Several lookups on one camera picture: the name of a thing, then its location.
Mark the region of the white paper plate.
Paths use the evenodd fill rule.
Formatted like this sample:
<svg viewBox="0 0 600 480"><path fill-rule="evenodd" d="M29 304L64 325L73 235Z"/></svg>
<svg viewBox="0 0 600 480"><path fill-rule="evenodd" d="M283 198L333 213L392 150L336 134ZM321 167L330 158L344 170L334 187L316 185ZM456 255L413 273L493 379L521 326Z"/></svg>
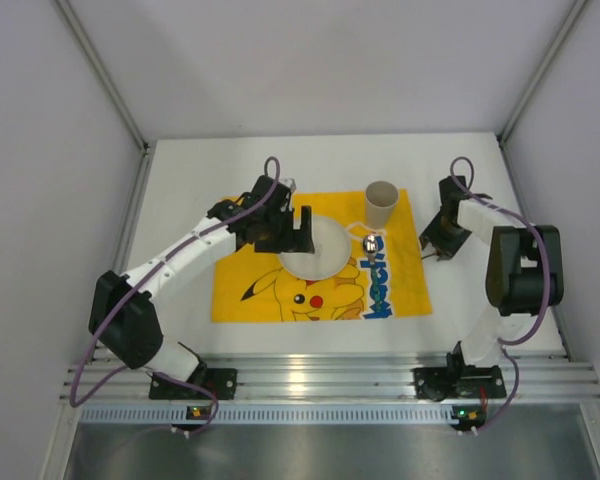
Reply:
<svg viewBox="0 0 600 480"><path fill-rule="evenodd" d="M351 239L336 220L315 215L312 220L314 253L281 253L283 268L302 280L319 281L336 276L347 265L351 255Z"/></svg>

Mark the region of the yellow pikachu cloth placemat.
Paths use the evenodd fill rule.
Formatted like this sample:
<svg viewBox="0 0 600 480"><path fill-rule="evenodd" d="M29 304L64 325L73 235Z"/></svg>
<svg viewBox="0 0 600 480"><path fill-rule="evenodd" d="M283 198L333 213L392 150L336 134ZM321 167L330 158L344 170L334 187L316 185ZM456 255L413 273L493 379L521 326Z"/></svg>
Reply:
<svg viewBox="0 0 600 480"><path fill-rule="evenodd" d="M313 217L339 222L351 239L344 269L325 280L302 280L288 273L275 254L246 246L215 266L211 319L215 323L379 320L432 312L415 223L406 190L385 228L378 231L376 257L381 310L374 307L369 263L362 239L365 194L362 191L301 193L296 207L308 205Z"/></svg>

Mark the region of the metal spoon teal handle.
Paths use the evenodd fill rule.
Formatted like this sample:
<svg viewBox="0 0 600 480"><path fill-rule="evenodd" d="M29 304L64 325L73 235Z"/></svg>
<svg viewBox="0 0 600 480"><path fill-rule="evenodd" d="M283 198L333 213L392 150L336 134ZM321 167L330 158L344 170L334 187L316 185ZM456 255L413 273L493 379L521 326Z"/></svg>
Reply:
<svg viewBox="0 0 600 480"><path fill-rule="evenodd" d="M379 252L378 236L374 233L367 234L362 239L362 250L367 257L370 269L371 291L374 301L374 307L381 310L383 307L383 298L381 296L380 282L378 269L376 265L376 257Z"/></svg>

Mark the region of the beige paper cup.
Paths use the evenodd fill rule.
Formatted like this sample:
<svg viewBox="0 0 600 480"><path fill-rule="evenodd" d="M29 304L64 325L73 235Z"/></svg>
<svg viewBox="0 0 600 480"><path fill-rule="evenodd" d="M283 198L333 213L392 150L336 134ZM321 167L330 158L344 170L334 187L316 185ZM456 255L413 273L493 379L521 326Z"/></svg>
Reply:
<svg viewBox="0 0 600 480"><path fill-rule="evenodd" d="M398 201L399 191L392 183L370 183L365 189L365 224L372 229L384 228Z"/></svg>

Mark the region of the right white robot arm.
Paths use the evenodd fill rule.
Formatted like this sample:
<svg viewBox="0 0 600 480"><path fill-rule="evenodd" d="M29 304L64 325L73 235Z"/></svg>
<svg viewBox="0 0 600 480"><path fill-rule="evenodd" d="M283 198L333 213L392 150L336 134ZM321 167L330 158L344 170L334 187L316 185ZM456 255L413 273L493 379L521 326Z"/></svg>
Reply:
<svg viewBox="0 0 600 480"><path fill-rule="evenodd" d="M488 368L502 349L528 341L551 306L564 295L561 239L551 225L533 225L515 212L473 194L464 176L439 182L440 209L419 242L440 260L452 259L470 236L488 248L485 292L488 306L457 345L464 363Z"/></svg>

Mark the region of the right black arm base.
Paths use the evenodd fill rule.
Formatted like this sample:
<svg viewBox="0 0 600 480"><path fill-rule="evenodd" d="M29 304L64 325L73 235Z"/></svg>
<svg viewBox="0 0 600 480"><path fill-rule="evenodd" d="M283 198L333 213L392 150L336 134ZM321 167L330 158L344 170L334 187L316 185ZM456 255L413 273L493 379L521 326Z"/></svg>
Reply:
<svg viewBox="0 0 600 480"><path fill-rule="evenodd" d="M504 399L506 388L499 366L477 367L465 362L461 343L446 354L444 367L413 370L416 398L442 402L446 399Z"/></svg>

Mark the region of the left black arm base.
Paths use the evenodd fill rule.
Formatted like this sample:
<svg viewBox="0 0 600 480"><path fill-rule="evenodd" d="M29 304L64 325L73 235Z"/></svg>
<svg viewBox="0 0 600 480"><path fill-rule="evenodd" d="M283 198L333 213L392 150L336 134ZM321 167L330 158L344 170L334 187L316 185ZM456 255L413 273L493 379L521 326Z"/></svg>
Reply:
<svg viewBox="0 0 600 480"><path fill-rule="evenodd" d="M204 374L190 379L189 383L209 391L218 400L233 400L237 377L238 371L233 368L207 368ZM149 398L151 400L205 400L208 396L153 374Z"/></svg>

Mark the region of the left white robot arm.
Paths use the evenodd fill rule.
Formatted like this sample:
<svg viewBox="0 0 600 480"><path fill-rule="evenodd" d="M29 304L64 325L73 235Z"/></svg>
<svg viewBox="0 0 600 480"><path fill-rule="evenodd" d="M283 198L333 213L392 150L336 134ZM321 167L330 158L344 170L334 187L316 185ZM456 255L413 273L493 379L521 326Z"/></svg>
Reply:
<svg viewBox="0 0 600 480"><path fill-rule="evenodd" d="M165 338L160 310L194 278L246 245L257 253L311 253L312 212L291 205L292 179L260 176L237 200L222 200L178 242L123 274L97 281L90 333L132 370L200 384L206 365L181 342Z"/></svg>

